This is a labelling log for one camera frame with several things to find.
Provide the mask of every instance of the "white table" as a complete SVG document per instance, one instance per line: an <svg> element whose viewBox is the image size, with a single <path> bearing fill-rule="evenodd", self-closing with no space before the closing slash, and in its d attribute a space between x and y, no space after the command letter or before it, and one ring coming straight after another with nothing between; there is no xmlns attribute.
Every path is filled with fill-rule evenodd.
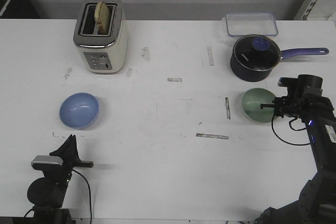
<svg viewBox="0 0 336 224"><path fill-rule="evenodd" d="M75 23L0 20L0 216L22 216L32 207L26 191L43 175L30 161L70 134L77 136L80 158L95 163L78 169L90 181L95 218L252 220L269 206L298 199L316 172L310 147L277 140L269 124L243 115L240 98L254 87L286 95L278 79L306 73L324 79L323 95L335 104L332 22L278 21L280 49L327 47L330 53L281 62L256 83L232 73L235 39L219 21L128 21L127 59L112 75L85 69L72 41ZM82 131L58 116L62 101L76 92L95 95L101 105L97 121ZM305 132L289 129L288 119L275 128L288 141L308 141ZM87 195L74 174L64 208L87 218Z"/></svg>

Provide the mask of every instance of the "green bowl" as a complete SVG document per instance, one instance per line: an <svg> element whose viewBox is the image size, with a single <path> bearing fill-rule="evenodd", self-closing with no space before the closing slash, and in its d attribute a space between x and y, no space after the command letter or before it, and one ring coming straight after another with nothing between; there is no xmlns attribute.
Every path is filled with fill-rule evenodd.
<svg viewBox="0 0 336 224"><path fill-rule="evenodd" d="M258 122L268 123L272 121L274 109L260 108L261 103L272 104L275 95L267 89L254 88L247 90L241 99L241 107L245 114Z"/></svg>

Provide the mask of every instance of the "blue bowl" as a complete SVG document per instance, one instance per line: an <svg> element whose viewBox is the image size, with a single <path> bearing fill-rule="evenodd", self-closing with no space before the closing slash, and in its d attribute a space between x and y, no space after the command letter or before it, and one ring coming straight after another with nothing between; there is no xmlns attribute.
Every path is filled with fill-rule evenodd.
<svg viewBox="0 0 336 224"><path fill-rule="evenodd" d="M98 117L99 103L88 93L76 93L69 96L59 109L62 122L73 129L84 129L90 126Z"/></svg>

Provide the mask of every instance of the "saucepan handle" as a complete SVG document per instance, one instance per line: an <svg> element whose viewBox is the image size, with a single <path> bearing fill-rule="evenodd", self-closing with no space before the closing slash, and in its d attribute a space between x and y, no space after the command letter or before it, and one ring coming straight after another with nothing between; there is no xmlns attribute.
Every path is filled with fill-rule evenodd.
<svg viewBox="0 0 336 224"><path fill-rule="evenodd" d="M294 48L281 51L281 59L285 60L297 55L327 55L328 48L314 47L314 48Z"/></svg>

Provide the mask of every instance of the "cream toaster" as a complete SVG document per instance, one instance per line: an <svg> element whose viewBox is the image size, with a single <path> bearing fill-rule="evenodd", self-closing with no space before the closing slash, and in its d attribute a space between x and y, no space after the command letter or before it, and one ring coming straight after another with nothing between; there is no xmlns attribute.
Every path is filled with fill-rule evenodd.
<svg viewBox="0 0 336 224"><path fill-rule="evenodd" d="M87 69L116 73L125 63L128 30L120 0L85 0L73 41Z"/></svg>

